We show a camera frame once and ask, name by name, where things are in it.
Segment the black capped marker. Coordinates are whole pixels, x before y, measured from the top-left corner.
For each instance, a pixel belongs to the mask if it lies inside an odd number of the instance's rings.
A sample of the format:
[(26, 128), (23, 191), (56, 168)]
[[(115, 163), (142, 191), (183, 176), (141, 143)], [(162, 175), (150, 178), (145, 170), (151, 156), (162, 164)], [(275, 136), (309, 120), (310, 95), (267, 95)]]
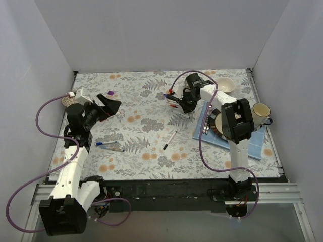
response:
[(167, 147), (169, 146), (170, 142), (172, 141), (172, 139), (174, 138), (174, 136), (177, 134), (177, 131), (174, 131), (172, 133), (172, 135), (170, 136), (170, 138), (168, 139), (168, 141), (165, 143), (165, 145), (163, 146), (163, 150), (166, 150)]

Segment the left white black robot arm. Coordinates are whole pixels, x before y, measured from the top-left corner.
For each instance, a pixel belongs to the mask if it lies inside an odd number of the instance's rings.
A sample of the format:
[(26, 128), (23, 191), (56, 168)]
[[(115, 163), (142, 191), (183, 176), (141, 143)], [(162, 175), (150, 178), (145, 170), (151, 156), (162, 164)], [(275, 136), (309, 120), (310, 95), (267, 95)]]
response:
[(39, 212), (45, 231), (49, 236), (81, 234), (87, 223), (87, 210), (95, 200), (107, 197), (106, 187), (96, 179), (80, 183), (81, 172), (89, 154), (91, 128), (114, 116), (121, 102), (98, 94), (99, 106), (88, 97), (75, 96), (76, 103), (67, 107), (68, 124), (64, 129), (64, 167), (56, 185), (46, 200), (41, 200)]

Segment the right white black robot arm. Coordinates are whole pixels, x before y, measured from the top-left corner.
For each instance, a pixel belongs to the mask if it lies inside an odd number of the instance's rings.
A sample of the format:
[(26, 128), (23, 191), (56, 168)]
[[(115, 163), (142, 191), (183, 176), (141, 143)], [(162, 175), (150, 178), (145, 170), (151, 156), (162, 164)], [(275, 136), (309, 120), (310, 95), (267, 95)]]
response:
[(233, 200), (240, 200), (252, 189), (251, 172), (248, 170), (248, 146), (254, 131), (254, 122), (247, 99), (236, 99), (220, 91), (218, 84), (209, 75), (201, 71), (185, 71), (187, 88), (177, 94), (174, 101), (185, 114), (195, 110), (198, 101), (218, 109), (221, 114), (223, 136), (230, 147), (231, 168), (225, 195)]

